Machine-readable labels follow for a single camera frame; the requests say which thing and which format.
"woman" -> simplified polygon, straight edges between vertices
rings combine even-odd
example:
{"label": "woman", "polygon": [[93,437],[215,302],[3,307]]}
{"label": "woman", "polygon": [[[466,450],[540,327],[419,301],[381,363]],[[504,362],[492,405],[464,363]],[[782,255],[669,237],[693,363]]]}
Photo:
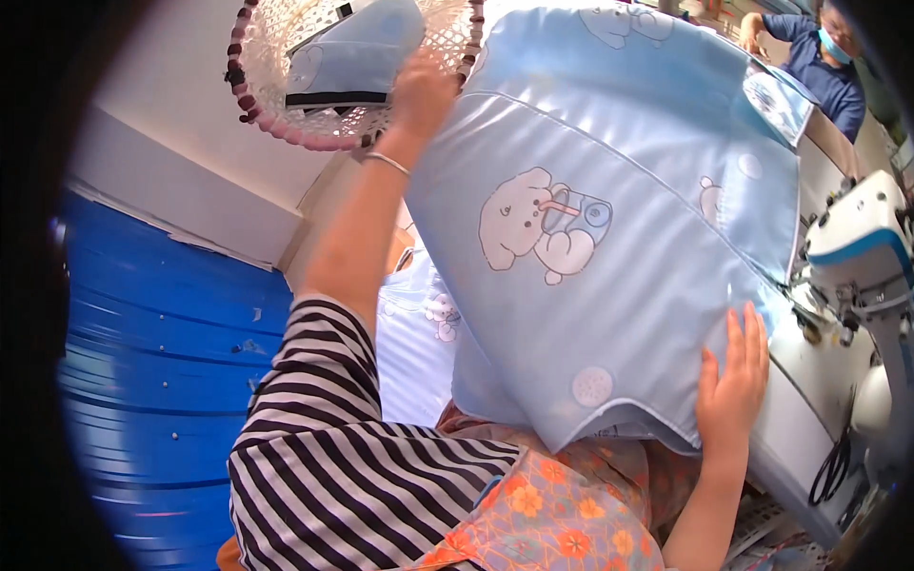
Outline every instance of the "woman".
{"label": "woman", "polygon": [[[719,569],[768,378],[751,306],[745,333],[728,313],[719,380],[703,354],[700,475],[650,442],[588,438],[550,456],[535,435],[453,406],[439,430],[381,421],[372,339],[386,250],[409,169],[456,92],[430,54],[407,62],[393,124],[306,271],[228,459],[239,561],[273,571]],[[692,476],[661,550],[649,529],[679,511]]]}

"blue shirt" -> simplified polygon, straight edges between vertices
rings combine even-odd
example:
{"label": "blue shirt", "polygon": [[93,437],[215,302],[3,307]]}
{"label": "blue shirt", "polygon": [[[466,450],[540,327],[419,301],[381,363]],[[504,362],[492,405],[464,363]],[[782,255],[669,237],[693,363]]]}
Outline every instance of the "blue shirt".
{"label": "blue shirt", "polygon": [[806,16],[761,17],[765,29],[776,39],[791,43],[791,57],[781,66],[822,103],[821,109],[853,143],[866,113],[863,84],[854,64],[833,68],[819,52],[819,27]]}

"man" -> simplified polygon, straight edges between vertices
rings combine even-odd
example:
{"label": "man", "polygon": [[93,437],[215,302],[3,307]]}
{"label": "man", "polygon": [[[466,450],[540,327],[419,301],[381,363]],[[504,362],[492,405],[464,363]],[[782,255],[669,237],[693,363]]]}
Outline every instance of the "man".
{"label": "man", "polygon": [[767,30],[776,39],[791,42],[791,56],[781,66],[822,103],[825,116],[853,143],[866,113],[863,84],[853,59],[861,52],[850,26],[825,2],[820,11],[822,26],[805,16],[746,14],[739,31],[739,45],[753,55],[762,55],[757,41]]}

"hand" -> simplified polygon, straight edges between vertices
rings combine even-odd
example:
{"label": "hand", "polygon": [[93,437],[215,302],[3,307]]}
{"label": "hand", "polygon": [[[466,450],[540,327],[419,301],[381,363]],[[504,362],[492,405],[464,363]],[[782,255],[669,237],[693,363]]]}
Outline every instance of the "hand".
{"label": "hand", "polygon": [[760,45],[758,39],[755,37],[739,37],[739,46],[746,51],[748,51],[753,56],[758,56],[763,59],[768,59],[768,52],[765,51]]}
{"label": "hand", "polygon": [[428,141],[448,116],[458,86],[456,75],[441,70],[441,56],[419,48],[394,80],[391,128]]}
{"label": "hand", "polygon": [[734,310],[727,312],[727,365],[717,378],[717,359],[702,349],[701,375],[695,416],[705,460],[742,457],[749,450],[749,433],[761,410],[768,385],[768,335],[752,303],[743,310],[746,333]]}

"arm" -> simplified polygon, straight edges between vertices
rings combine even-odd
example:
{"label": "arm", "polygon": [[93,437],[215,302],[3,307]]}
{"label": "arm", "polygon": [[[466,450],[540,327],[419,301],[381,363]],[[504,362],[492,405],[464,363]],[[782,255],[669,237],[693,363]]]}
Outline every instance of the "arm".
{"label": "arm", "polygon": [[664,563],[681,571],[717,571],[724,563],[749,461],[749,434],[768,384],[768,335],[751,304],[727,316],[727,367],[702,352],[696,420],[704,453],[701,475],[664,545]]}
{"label": "arm", "polygon": [[765,30],[775,39],[782,42],[793,42],[800,34],[815,30],[815,23],[805,17],[794,14],[773,16],[749,12],[739,25],[739,46],[750,54],[765,55],[759,47],[759,33]]}
{"label": "arm", "polygon": [[[394,89],[394,121],[376,153],[412,170],[453,104],[457,83],[425,52],[414,55]],[[409,179],[390,164],[368,159],[350,197],[318,243],[303,291],[317,291],[352,308],[375,328],[377,291],[393,236],[400,199]]]}
{"label": "arm", "polygon": [[761,55],[759,47],[759,33],[765,29],[761,20],[761,14],[758,12],[749,12],[739,24],[739,46],[748,51],[753,56]]}

